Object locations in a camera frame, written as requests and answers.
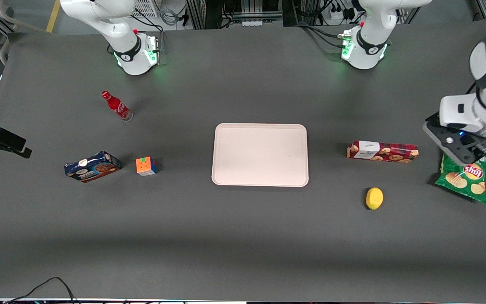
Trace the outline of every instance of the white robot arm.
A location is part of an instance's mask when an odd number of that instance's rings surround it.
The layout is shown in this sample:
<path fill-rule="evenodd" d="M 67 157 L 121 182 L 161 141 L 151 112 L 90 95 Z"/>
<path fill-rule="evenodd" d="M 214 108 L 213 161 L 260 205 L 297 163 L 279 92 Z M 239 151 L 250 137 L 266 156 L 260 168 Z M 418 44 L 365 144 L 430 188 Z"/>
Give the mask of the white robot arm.
<path fill-rule="evenodd" d="M 445 96 L 440 111 L 427 119 L 425 132 L 458 164 L 471 164 L 486 155 L 486 38 L 470 55 L 476 92 Z"/>
<path fill-rule="evenodd" d="M 137 33 L 124 17 L 135 9 L 135 0 L 60 0 L 69 17 L 93 27 L 110 43 L 117 62 L 130 75 L 141 75 L 158 63 L 155 37 Z"/>
<path fill-rule="evenodd" d="M 357 25 L 339 36 L 348 37 L 343 43 L 347 49 L 341 58 L 357 69 L 373 68 L 383 58 L 386 42 L 397 25 L 394 10 L 418 8 L 430 2 L 432 0 L 359 0 L 359 5 L 367 12 L 367 20 L 362 27 Z"/>

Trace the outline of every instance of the bottle cap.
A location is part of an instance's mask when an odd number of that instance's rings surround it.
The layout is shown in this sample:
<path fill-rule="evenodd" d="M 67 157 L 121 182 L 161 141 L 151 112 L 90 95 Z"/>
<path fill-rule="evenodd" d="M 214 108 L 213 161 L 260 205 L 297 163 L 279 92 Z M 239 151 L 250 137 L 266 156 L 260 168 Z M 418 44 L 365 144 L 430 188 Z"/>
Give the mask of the bottle cap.
<path fill-rule="evenodd" d="M 104 99 L 106 99 L 106 100 L 108 100 L 108 99 L 112 98 L 112 94 L 110 94 L 110 92 L 108 92 L 108 91 L 103 91 L 103 92 L 101 93 L 101 95 L 102 95 L 102 97 L 103 97 Z"/>

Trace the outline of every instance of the coca-cola bottle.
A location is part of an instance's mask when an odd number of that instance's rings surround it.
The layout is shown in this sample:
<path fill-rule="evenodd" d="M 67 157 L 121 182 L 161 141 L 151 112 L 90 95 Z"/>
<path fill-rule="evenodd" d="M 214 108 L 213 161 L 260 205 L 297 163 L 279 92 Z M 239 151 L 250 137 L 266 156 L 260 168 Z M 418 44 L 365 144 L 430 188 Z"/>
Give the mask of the coca-cola bottle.
<path fill-rule="evenodd" d="M 116 98 L 108 91 L 102 92 L 102 96 L 108 102 L 108 106 L 114 111 L 123 121 L 129 121 L 133 118 L 134 114 L 127 108 L 119 98 Z"/>

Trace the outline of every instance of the rubik's cube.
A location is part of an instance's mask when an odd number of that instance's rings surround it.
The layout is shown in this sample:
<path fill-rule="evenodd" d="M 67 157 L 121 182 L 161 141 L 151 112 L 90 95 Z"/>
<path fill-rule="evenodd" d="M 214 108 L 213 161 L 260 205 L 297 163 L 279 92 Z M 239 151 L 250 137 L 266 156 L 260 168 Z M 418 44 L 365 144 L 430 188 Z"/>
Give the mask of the rubik's cube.
<path fill-rule="evenodd" d="M 157 161 L 151 157 L 138 158 L 136 160 L 136 173 L 141 176 L 157 174 Z"/>

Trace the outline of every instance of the lemon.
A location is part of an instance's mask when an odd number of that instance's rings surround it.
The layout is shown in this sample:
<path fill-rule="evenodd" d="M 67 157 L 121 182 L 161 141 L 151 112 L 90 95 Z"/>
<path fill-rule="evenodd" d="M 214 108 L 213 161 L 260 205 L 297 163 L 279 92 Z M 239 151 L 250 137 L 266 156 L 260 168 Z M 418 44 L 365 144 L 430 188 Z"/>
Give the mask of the lemon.
<path fill-rule="evenodd" d="M 367 207 L 370 210 L 376 210 L 379 206 L 382 205 L 383 202 L 383 193 L 382 190 L 379 188 L 371 188 L 369 192 L 367 192 Z"/>

